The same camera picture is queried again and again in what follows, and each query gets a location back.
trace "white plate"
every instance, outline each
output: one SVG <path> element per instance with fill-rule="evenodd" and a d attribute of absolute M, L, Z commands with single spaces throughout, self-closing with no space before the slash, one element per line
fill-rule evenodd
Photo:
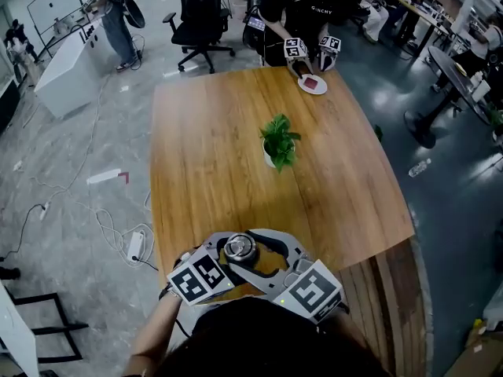
<path fill-rule="evenodd" d="M 311 88 L 308 88 L 307 86 L 304 85 L 304 80 L 306 78 L 313 79 L 314 81 L 318 81 L 318 84 L 316 87 L 312 90 Z M 299 84 L 300 88 L 312 95 L 323 95 L 325 92 L 327 92 L 327 83 L 325 80 L 321 77 L 318 77 L 317 75 L 311 75 L 311 74 L 304 74 L 301 79 L 297 79 L 297 83 Z"/>

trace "dark green floor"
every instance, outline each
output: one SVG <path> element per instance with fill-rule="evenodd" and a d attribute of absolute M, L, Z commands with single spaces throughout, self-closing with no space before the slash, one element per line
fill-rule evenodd
<path fill-rule="evenodd" d="M 417 229 L 433 305 L 433 375 L 441 376 L 501 282 L 492 236 L 503 218 L 503 173 L 490 166 L 501 156 L 490 128 L 469 108 L 457 118 L 452 110 L 442 113 L 434 123 L 436 146 L 419 146 L 403 113 L 426 114 L 442 100 L 429 89 L 436 75 L 421 59 L 401 60 L 398 55 L 408 56 L 372 46 L 357 31 L 353 24 L 332 28 L 342 39 L 337 68 L 369 121 L 384 132 L 382 145 Z M 409 168 L 426 158 L 428 169 L 410 178 Z"/>

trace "person in white pants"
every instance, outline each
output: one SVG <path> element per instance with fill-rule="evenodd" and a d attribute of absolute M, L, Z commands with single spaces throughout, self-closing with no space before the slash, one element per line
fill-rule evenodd
<path fill-rule="evenodd" d="M 384 24 L 388 17 L 389 12 L 384 7 L 386 3 L 384 0 L 362 0 L 360 6 L 370 11 L 367 22 L 363 24 L 363 35 L 371 43 L 379 41 L 380 30 L 383 29 Z"/>

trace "floor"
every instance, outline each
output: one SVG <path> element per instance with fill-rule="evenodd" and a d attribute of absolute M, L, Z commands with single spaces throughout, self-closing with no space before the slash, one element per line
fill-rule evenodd
<path fill-rule="evenodd" d="M 141 223 L 151 225 L 144 201 L 149 192 L 153 91 L 161 82 L 207 74 L 203 57 L 188 63 L 185 74 L 178 73 L 182 53 L 170 43 L 169 26 L 162 24 L 169 12 L 180 12 L 178 2 L 138 0 L 147 20 L 147 27 L 138 32 L 145 37 L 141 68 L 113 74 L 106 80 L 93 143 L 71 194 L 54 197 L 43 222 L 39 221 L 38 209 L 32 212 L 20 252 L 5 262 L 5 266 L 17 266 L 23 273 L 21 280 L 6 283 L 14 296 L 57 291 L 69 318 L 90 325 L 74 334 L 85 360 L 51 365 L 61 376 L 119 375 L 136 328 L 156 303 L 156 273 L 147 265 L 134 269 L 127 266 L 104 241 L 94 214 L 76 202 L 94 210 L 106 209 L 121 233 Z M 239 17 L 243 4 L 231 0 L 235 16 L 222 38 L 222 45 L 233 46 L 237 55 L 231 58 L 226 53 L 213 53 L 216 71 L 259 66 L 257 55 L 241 43 L 243 25 Z M 402 114 L 411 109 L 426 112 L 442 100 L 428 88 L 435 81 L 433 71 L 422 60 L 401 60 L 395 49 L 371 46 L 356 33 L 353 24 L 332 30 L 343 40 L 337 68 L 369 121 L 382 128 L 383 147 L 417 227 L 433 301 L 433 375 L 442 375 L 501 282 L 491 264 L 491 233 L 503 213 L 503 202 L 498 199 L 503 193 L 503 179 L 490 167 L 497 159 L 490 130 L 469 110 L 456 119 L 451 111 L 440 116 L 435 132 L 442 137 L 436 147 L 429 151 L 420 148 L 404 127 Z M 56 191 L 38 185 L 32 177 L 49 185 L 71 183 L 86 154 L 96 107 L 97 100 L 64 119 L 53 119 L 38 106 L 30 90 L 24 92 L 12 126 L 0 136 L 2 253 L 17 246 L 30 207 L 45 203 Z M 33 118 L 23 127 L 35 109 Z M 409 168 L 426 158 L 432 160 L 428 169 L 417 178 L 409 178 Z M 13 171 L 20 160 L 21 171 Z M 86 184 L 88 177 L 115 168 L 130 173 L 128 185 L 123 178 Z M 109 225 L 105 213 L 99 216 Z M 149 229 L 140 229 L 145 231 L 150 247 Z M 105 235 L 113 243 L 112 234 Z M 126 247 L 129 239 L 126 235 Z M 49 323 L 54 315 L 48 306 L 21 306 L 20 311 L 33 328 Z M 187 308 L 179 317 L 188 329 L 193 318 L 193 311 Z M 174 343 L 181 338 L 177 329 Z M 37 339 L 37 344 L 39 356 L 68 351 L 60 339 L 45 337 Z"/>

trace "metal round object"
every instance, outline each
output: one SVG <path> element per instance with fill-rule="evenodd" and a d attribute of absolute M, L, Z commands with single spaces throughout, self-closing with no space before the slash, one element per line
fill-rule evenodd
<path fill-rule="evenodd" d="M 257 251 L 257 243 L 246 233 L 232 235 L 223 247 L 226 257 L 234 261 L 245 261 L 252 258 Z"/>

